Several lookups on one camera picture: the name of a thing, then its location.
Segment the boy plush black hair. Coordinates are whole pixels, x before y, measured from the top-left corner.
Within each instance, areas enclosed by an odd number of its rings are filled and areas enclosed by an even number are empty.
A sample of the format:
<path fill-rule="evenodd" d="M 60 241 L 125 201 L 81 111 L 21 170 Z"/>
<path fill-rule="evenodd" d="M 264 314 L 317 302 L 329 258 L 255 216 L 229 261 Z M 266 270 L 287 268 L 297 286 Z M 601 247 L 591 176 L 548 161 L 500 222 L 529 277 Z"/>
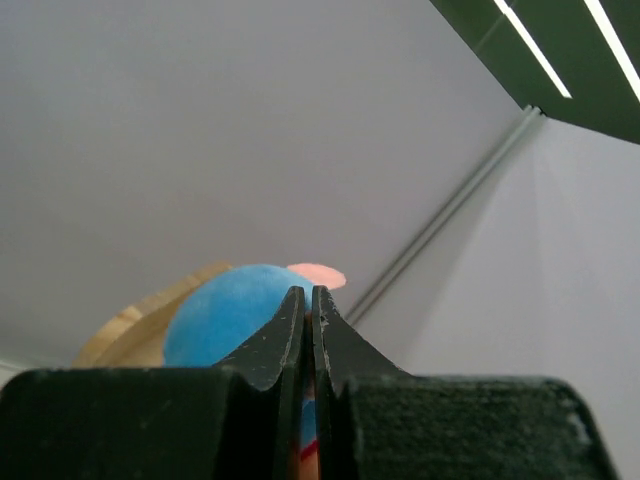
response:
<path fill-rule="evenodd" d="M 277 312 L 287 291 L 299 286 L 311 308 L 312 288 L 338 289 L 345 275 L 329 266 L 253 264 L 224 272 L 191 294 L 169 323 L 164 364 L 207 367 L 225 358 Z"/>

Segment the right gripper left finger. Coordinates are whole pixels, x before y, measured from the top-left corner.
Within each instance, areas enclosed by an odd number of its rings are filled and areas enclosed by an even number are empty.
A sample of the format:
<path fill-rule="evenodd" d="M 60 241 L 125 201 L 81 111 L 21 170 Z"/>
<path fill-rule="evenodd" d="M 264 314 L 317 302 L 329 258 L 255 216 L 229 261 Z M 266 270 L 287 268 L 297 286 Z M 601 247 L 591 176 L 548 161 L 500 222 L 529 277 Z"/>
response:
<path fill-rule="evenodd" d="M 281 383 L 299 388 L 304 340 L 305 294 L 301 287 L 291 287 L 272 319 L 214 368 L 238 376 L 259 392 Z"/>

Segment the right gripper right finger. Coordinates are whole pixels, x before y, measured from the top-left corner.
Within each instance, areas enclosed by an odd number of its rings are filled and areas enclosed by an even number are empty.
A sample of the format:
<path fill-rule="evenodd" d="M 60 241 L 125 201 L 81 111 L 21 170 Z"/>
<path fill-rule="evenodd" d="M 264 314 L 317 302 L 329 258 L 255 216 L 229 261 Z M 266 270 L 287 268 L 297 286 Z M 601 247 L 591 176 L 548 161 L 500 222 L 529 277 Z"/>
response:
<path fill-rule="evenodd" d="M 408 377 L 341 316 L 325 286 L 312 293 L 312 341 L 318 395 L 340 395 L 352 377 Z"/>

